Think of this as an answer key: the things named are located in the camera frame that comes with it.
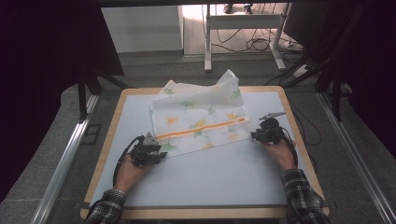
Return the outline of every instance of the cloth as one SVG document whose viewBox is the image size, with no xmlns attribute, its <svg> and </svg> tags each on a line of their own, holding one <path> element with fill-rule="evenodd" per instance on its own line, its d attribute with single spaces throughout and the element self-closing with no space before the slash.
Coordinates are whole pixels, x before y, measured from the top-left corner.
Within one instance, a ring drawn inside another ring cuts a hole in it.
<svg viewBox="0 0 396 224">
<path fill-rule="evenodd" d="M 251 138 L 239 78 L 228 70 L 214 86 L 169 81 L 151 105 L 154 133 L 167 158 Z"/>
<path fill-rule="evenodd" d="M 288 170 L 282 174 L 281 180 L 290 205 L 288 223 L 330 223 L 330 220 L 321 210 L 323 206 L 322 198 L 310 187 L 303 170 Z M 126 195 L 122 191 L 116 189 L 105 191 L 103 198 L 92 206 L 85 223 L 117 223 L 125 200 Z M 156 223 L 170 224 L 161 220 Z"/>
<path fill-rule="evenodd" d="M 85 223 L 117 223 L 125 200 L 126 194 L 124 192 L 117 189 L 106 190 L 102 199 L 92 206 Z"/>
<path fill-rule="evenodd" d="M 303 170 L 288 170 L 281 180 L 289 203 L 288 223 L 330 223 L 322 212 L 323 199 L 310 187 Z"/>
</svg>

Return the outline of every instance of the black cable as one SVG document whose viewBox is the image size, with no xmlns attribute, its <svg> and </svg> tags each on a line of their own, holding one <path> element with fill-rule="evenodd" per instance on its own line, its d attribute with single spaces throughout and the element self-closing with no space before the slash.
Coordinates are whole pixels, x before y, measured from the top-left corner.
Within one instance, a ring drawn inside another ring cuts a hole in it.
<svg viewBox="0 0 396 224">
<path fill-rule="evenodd" d="M 264 12 L 264 10 L 265 10 L 265 3 L 264 3 L 264 6 L 262 7 L 262 13 Z"/>
<path fill-rule="evenodd" d="M 282 78 L 284 76 L 286 76 L 287 74 L 289 74 L 290 72 L 294 71 L 296 69 L 296 67 L 301 64 L 302 62 L 304 62 L 306 60 L 307 56 L 303 56 L 301 59 L 299 59 L 299 61 L 297 61 L 297 63 L 295 63 L 294 65 L 292 65 L 287 71 L 285 71 L 284 73 L 282 73 L 279 76 L 273 77 L 270 80 L 268 80 L 266 83 L 263 84 L 263 86 L 267 86 L 270 82 L 272 82 L 273 80 L 277 79 L 277 78 L 281 78 L 278 82 L 277 85 L 280 85 Z"/>
<path fill-rule="evenodd" d="M 292 53 L 292 52 L 284 52 L 283 54 L 281 54 L 282 59 L 288 63 L 297 63 L 299 62 L 300 59 L 298 59 L 297 61 L 291 61 L 290 59 L 286 58 L 286 55 L 295 55 L 298 53 Z"/>
<path fill-rule="evenodd" d="M 284 76 L 282 76 L 282 77 L 280 78 L 280 80 L 279 80 L 279 82 L 277 83 L 277 85 L 278 85 L 278 86 L 281 86 L 281 85 L 282 85 L 282 82 L 283 82 L 283 79 L 284 79 L 285 77 L 291 76 L 291 75 L 294 73 L 294 71 L 295 71 L 300 65 L 302 65 L 302 64 L 304 64 L 304 62 L 306 62 L 307 59 L 308 59 L 308 55 L 303 55 L 303 57 L 301 57 L 301 58 L 297 61 L 297 63 L 294 63 L 294 64 L 291 66 L 291 68 L 288 69 L 288 71 L 284 74 Z"/>
<path fill-rule="evenodd" d="M 318 133 L 318 138 L 319 138 L 319 140 L 318 140 L 317 143 L 308 143 L 308 142 L 305 142 L 305 144 L 306 144 L 306 145 L 309 145 L 309 146 L 318 146 L 318 145 L 320 145 L 320 144 L 321 144 L 322 136 L 321 136 L 321 132 L 320 132 L 320 130 L 318 129 L 318 127 L 317 127 L 309 118 L 307 118 L 306 115 L 303 114 L 303 112 L 301 112 L 301 111 L 297 108 L 297 106 L 294 104 L 294 102 L 293 102 L 289 97 L 288 97 L 288 99 L 289 99 L 289 102 L 290 102 L 291 106 L 294 107 L 294 109 L 297 110 L 297 111 L 300 113 L 300 115 L 303 116 L 303 117 L 306 119 L 306 121 L 308 121 L 308 122 L 312 125 L 312 127 L 316 130 L 316 132 Z M 295 115 L 295 117 L 296 117 L 297 119 L 299 119 L 296 113 L 293 112 L 293 114 Z"/>
<path fill-rule="evenodd" d="M 203 31 L 204 31 L 204 37 L 206 38 L 206 33 L 205 33 L 205 24 L 204 24 L 204 5 L 202 5 L 202 25 L 203 25 Z M 238 34 L 241 31 L 241 29 L 237 30 L 233 35 L 231 35 L 229 38 L 227 38 L 226 40 L 221 40 L 219 37 L 219 30 L 217 30 L 217 34 L 218 34 L 218 40 L 221 44 L 224 44 L 225 42 L 229 41 L 230 39 L 232 39 L 234 36 L 236 36 L 236 34 Z M 256 34 L 257 29 L 254 31 L 252 37 L 247 41 L 247 48 L 246 49 L 240 49 L 240 50 L 235 50 L 235 49 L 229 49 L 226 48 L 222 45 L 218 45 L 218 44 L 211 44 L 212 46 L 215 47 L 219 47 L 219 48 L 223 48 L 223 49 L 227 49 L 229 51 L 232 52 L 244 52 L 247 50 L 257 50 L 257 51 L 266 51 L 269 48 L 269 40 L 265 39 L 265 38 L 254 38 L 254 35 Z M 266 46 L 263 49 L 258 49 L 255 44 L 257 43 L 262 43 L 265 42 Z"/>
<path fill-rule="evenodd" d="M 298 156 L 297 156 L 296 148 L 294 147 L 293 143 L 291 142 L 291 136 L 290 136 L 288 130 L 286 130 L 284 128 L 282 128 L 282 130 L 285 131 L 286 134 L 288 135 L 288 137 L 286 137 L 284 134 L 282 134 L 281 136 L 282 136 L 283 140 L 285 140 L 285 142 L 288 144 L 291 154 L 293 154 L 294 165 L 297 168 L 298 167 Z"/>
<path fill-rule="evenodd" d="M 276 3 L 274 4 L 274 8 L 273 8 L 273 14 L 274 14 L 274 11 L 275 11 L 275 7 L 276 7 Z"/>
<path fill-rule="evenodd" d="M 294 117 L 297 118 L 297 122 L 299 122 L 299 124 L 300 124 L 301 137 L 303 138 L 304 144 L 306 144 L 305 127 L 304 127 L 303 123 L 301 122 L 300 118 L 297 116 L 296 112 L 294 112 L 293 108 L 291 109 L 291 112 L 293 113 Z"/>
<path fill-rule="evenodd" d="M 309 160 L 311 160 L 312 166 L 313 166 L 313 168 L 314 168 L 314 172 L 315 172 L 315 174 L 316 174 L 316 173 L 318 172 L 318 164 L 317 164 L 317 162 L 315 161 L 314 157 L 312 157 L 312 155 L 309 154 L 309 152 L 308 152 L 308 157 L 309 157 Z"/>
<path fill-rule="evenodd" d="M 116 169 L 114 169 L 114 174 L 113 174 L 113 187 L 116 185 L 117 174 L 119 173 L 120 166 L 121 166 L 121 164 L 122 164 L 122 161 L 123 161 L 125 155 L 127 154 L 128 150 L 129 150 L 129 148 L 131 147 L 131 145 L 134 144 L 134 142 L 136 142 L 137 140 L 140 141 L 140 140 L 142 140 L 142 138 L 144 139 L 145 137 L 144 137 L 143 135 L 137 136 L 134 140 L 132 140 L 132 142 L 128 145 L 128 147 L 125 148 L 124 151 L 122 152 L 122 154 L 121 154 L 119 160 L 117 161 Z"/>
</svg>

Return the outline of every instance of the gray floor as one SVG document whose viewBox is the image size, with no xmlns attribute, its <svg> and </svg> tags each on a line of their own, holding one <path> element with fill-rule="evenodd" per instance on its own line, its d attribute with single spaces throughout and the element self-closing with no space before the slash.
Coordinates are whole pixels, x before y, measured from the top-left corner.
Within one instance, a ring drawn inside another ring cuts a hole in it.
<svg viewBox="0 0 396 224">
<path fill-rule="evenodd" d="M 280 74 L 270 54 L 215 56 L 213 71 L 209 74 L 204 72 L 203 57 L 122 54 L 120 60 L 125 77 L 119 79 L 139 88 L 162 87 L 169 79 L 212 85 L 226 69 L 231 69 L 240 78 L 240 86 L 262 85 Z M 318 165 L 318 180 L 331 208 L 330 219 L 332 223 L 384 223 L 319 103 L 313 89 L 315 80 L 311 77 L 286 89 L 286 93 L 294 105 L 296 118 L 303 124 L 300 130 L 306 137 L 307 149 Z M 101 83 L 104 90 L 90 123 L 92 130 L 101 127 L 100 132 L 85 135 L 47 223 L 83 221 L 79 210 L 84 205 L 85 193 L 121 92 L 105 80 Z M 396 161 L 359 119 L 347 98 L 342 99 L 341 115 L 373 177 L 395 207 L 396 180 L 391 173 L 396 169 Z M 30 222 L 77 123 L 78 93 L 76 87 L 71 87 L 64 92 L 58 116 L 35 157 L 0 204 L 0 223 Z"/>
</svg>

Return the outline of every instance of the plaid sleeve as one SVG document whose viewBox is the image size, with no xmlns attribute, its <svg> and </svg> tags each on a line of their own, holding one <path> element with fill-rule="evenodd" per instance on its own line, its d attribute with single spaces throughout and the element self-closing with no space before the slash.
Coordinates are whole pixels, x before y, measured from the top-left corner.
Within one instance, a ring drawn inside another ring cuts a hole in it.
<svg viewBox="0 0 396 224">
<path fill-rule="evenodd" d="M 289 223 L 330 223 L 323 213 L 323 199 L 311 188 L 303 170 L 294 169 L 281 176 L 289 203 Z"/>
<path fill-rule="evenodd" d="M 126 194 L 124 192 L 117 189 L 106 190 L 102 199 L 92 206 L 85 223 L 117 223 L 120 219 L 125 200 Z"/>
</svg>

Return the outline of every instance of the wall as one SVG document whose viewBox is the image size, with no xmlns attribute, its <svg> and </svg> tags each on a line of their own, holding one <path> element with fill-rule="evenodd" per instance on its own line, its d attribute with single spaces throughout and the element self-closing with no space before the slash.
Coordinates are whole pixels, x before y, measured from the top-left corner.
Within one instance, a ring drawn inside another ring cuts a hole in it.
<svg viewBox="0 0 396 224">
<path fill-rule="evenodd" d="M 183 49 L 181 7 L 106 7 L 102 12 L 118 53 Z"/>
</svg>

